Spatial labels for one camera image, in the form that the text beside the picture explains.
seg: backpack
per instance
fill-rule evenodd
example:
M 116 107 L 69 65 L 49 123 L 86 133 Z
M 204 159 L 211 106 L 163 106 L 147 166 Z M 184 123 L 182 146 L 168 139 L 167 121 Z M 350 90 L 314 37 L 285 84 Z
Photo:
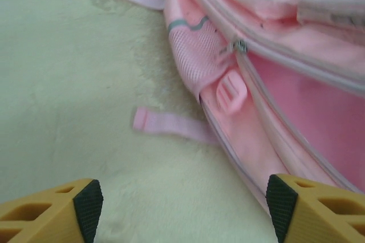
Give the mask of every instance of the backpack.
M 130 1 L 163 10 L 208 120 L 141 107 L 134 129 L 221 145 L 267 212 L 276 173 L 365 192 L 365 0 Z

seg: fluffy rug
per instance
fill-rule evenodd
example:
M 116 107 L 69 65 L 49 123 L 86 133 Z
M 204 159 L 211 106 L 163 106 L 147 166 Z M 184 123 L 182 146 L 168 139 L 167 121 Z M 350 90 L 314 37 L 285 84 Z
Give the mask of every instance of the fluffy rug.
M 162 13 L 125 0 L 0 0 L 0 202 L 99 179 L 96 242 L 276 242 L 220 148 L 131 130 L 136 106 L 203 118 Z

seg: zipper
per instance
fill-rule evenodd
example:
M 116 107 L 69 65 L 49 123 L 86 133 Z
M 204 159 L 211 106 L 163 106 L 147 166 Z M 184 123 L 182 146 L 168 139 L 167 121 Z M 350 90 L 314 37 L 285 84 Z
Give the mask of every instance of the zipper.
M 268 211 L 267 203 L 266 203 L 266 193 L 262 191 L 262 189 L 254 182 L 252 177 L 245 171 L 245 167 L 242 165 L 240 159 L 236 155 L 234 148 L 231 146 L 230 142 L 221 131 L 220 126 L 218 125 L 217 120 L 214 118 L 213 114 L 209 111 L 209 108 L 205 105 L 205 103 L 201 100 L 201 106 L 204 111 L 204 114 L 210 124 L 210 127 L 214 131 L 217 136 L 218 141 L 220 142 L 221 146 L 224 148 L 226 154 L 228 155 L 229 160 L 233 163 L 238 173 L 242 176 L 245 180 L 245 184 L 247 187 L 255 193 L 255 197 L 258 202 L 263 206 L 264 210 Z
M 320 155 L 318 152 L 314 151 L 312 147 L 310 147 L 310 144 L 308 141 L 301 136 L 300 132 L 291 124 L 291 122 L 284 116 L 283 113 L 280 112 L 278 107 L 275 105 L 273 100 L 270 98 L 269 93 L 267 92 L 266 88 L 263 86 L 262 82 L 259 82 L 257 80 L 258 75 L 255 75 L 256 73 L 253 71 L 254 67 L 251 67 L 251 62 L 248 57 L 248 48 L 251 48 L 251 46 L 248 46 L 247 40 L 243 39 L 237 39 L 234 42 L 232 42 L 229 45 L 234 52 L 238 52 L 239 56 L 242 56 L 242 59 L 238 59 L 238 64 L 240 69 L 242 69 L 241 64 L 245 64 L 245 67 L 247 68 L 249 74 L 253 78 L 254 84 L 258 87 L 262 97 L 264 98 L 265 102 L 269 105 L 271 110 L 274 111 L 276 116 L 279 118 L 279 120 L 286 125 L 286 127 L 289 129 L 291 134 L 301 142 L 306 150 L 309 152 L 311 157 L 326 171 L 326 173 L 342 188 L 349 189 L 354 192 L 360 192 L 361 191 L 352 185 L 344 176 L 342 176 L 322 155 Z
M 357 80 L 340 76 L 335 72 L 327 71 L 324 68 L 316 66 L 313 63 L 307 63 L 307 60 L 302 59 L 298 54 L 295 55 L 280 48 L 272 48 L 272 45 L 270 45 L 269 42 L 257 42 L 257 37 L 254 37 L 252 31 L 247 31 L 247 28 L 243 26 L 240 21 L 232 21 L 231 19 L 229 19 L 229 13 L 227 13 L 224 8 L 222 8 L 219 4 L 215 3 L 214 0 L 207 1 L 209 2 L 209 5 L 214 6 L 214 9 L 216 11 L 218 11 L 224 18 L 232 23 L 236 29 L 239 29 L 245 33 L 245 44 L 248 44 L 251 50 L 258 55 L 269 58 L 276 63 L 296 70 L 301 74 L 306 74 L 307 76 L 310 76 L 311 78 L 314 78 L 320 82 L 326 82 L 332 86 L 343 89 L 352 94 L 365 97 L 365 84 L 362 83 L 361 80 L 358 82 Z

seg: mesh pocket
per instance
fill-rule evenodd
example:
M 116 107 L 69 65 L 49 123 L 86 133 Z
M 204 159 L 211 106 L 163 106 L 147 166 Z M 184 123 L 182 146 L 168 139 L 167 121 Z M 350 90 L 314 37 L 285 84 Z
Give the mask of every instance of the mesh pocket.
M 180 76 L 199 100 L 200 91 L 217 80 L 229 64 L 214 61 L 226 42 L 210 21 L 199 30 L 188 26 L 172 29 L 169 40 Z

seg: black rubber tip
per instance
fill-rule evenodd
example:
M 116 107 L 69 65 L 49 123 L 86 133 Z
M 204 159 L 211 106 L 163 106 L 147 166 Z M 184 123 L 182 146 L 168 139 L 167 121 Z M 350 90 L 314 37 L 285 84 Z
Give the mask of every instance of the black rubber tip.
M 266 202 L 279 243 L 283 243 L 290 226 L 298 194 L 277 175 L 271 175 L 266 190 Z
M 93 243 L 100 214 L 103 194 L 98 180 L 92 180 L 74 198 L 76 218 L 85 243 Z

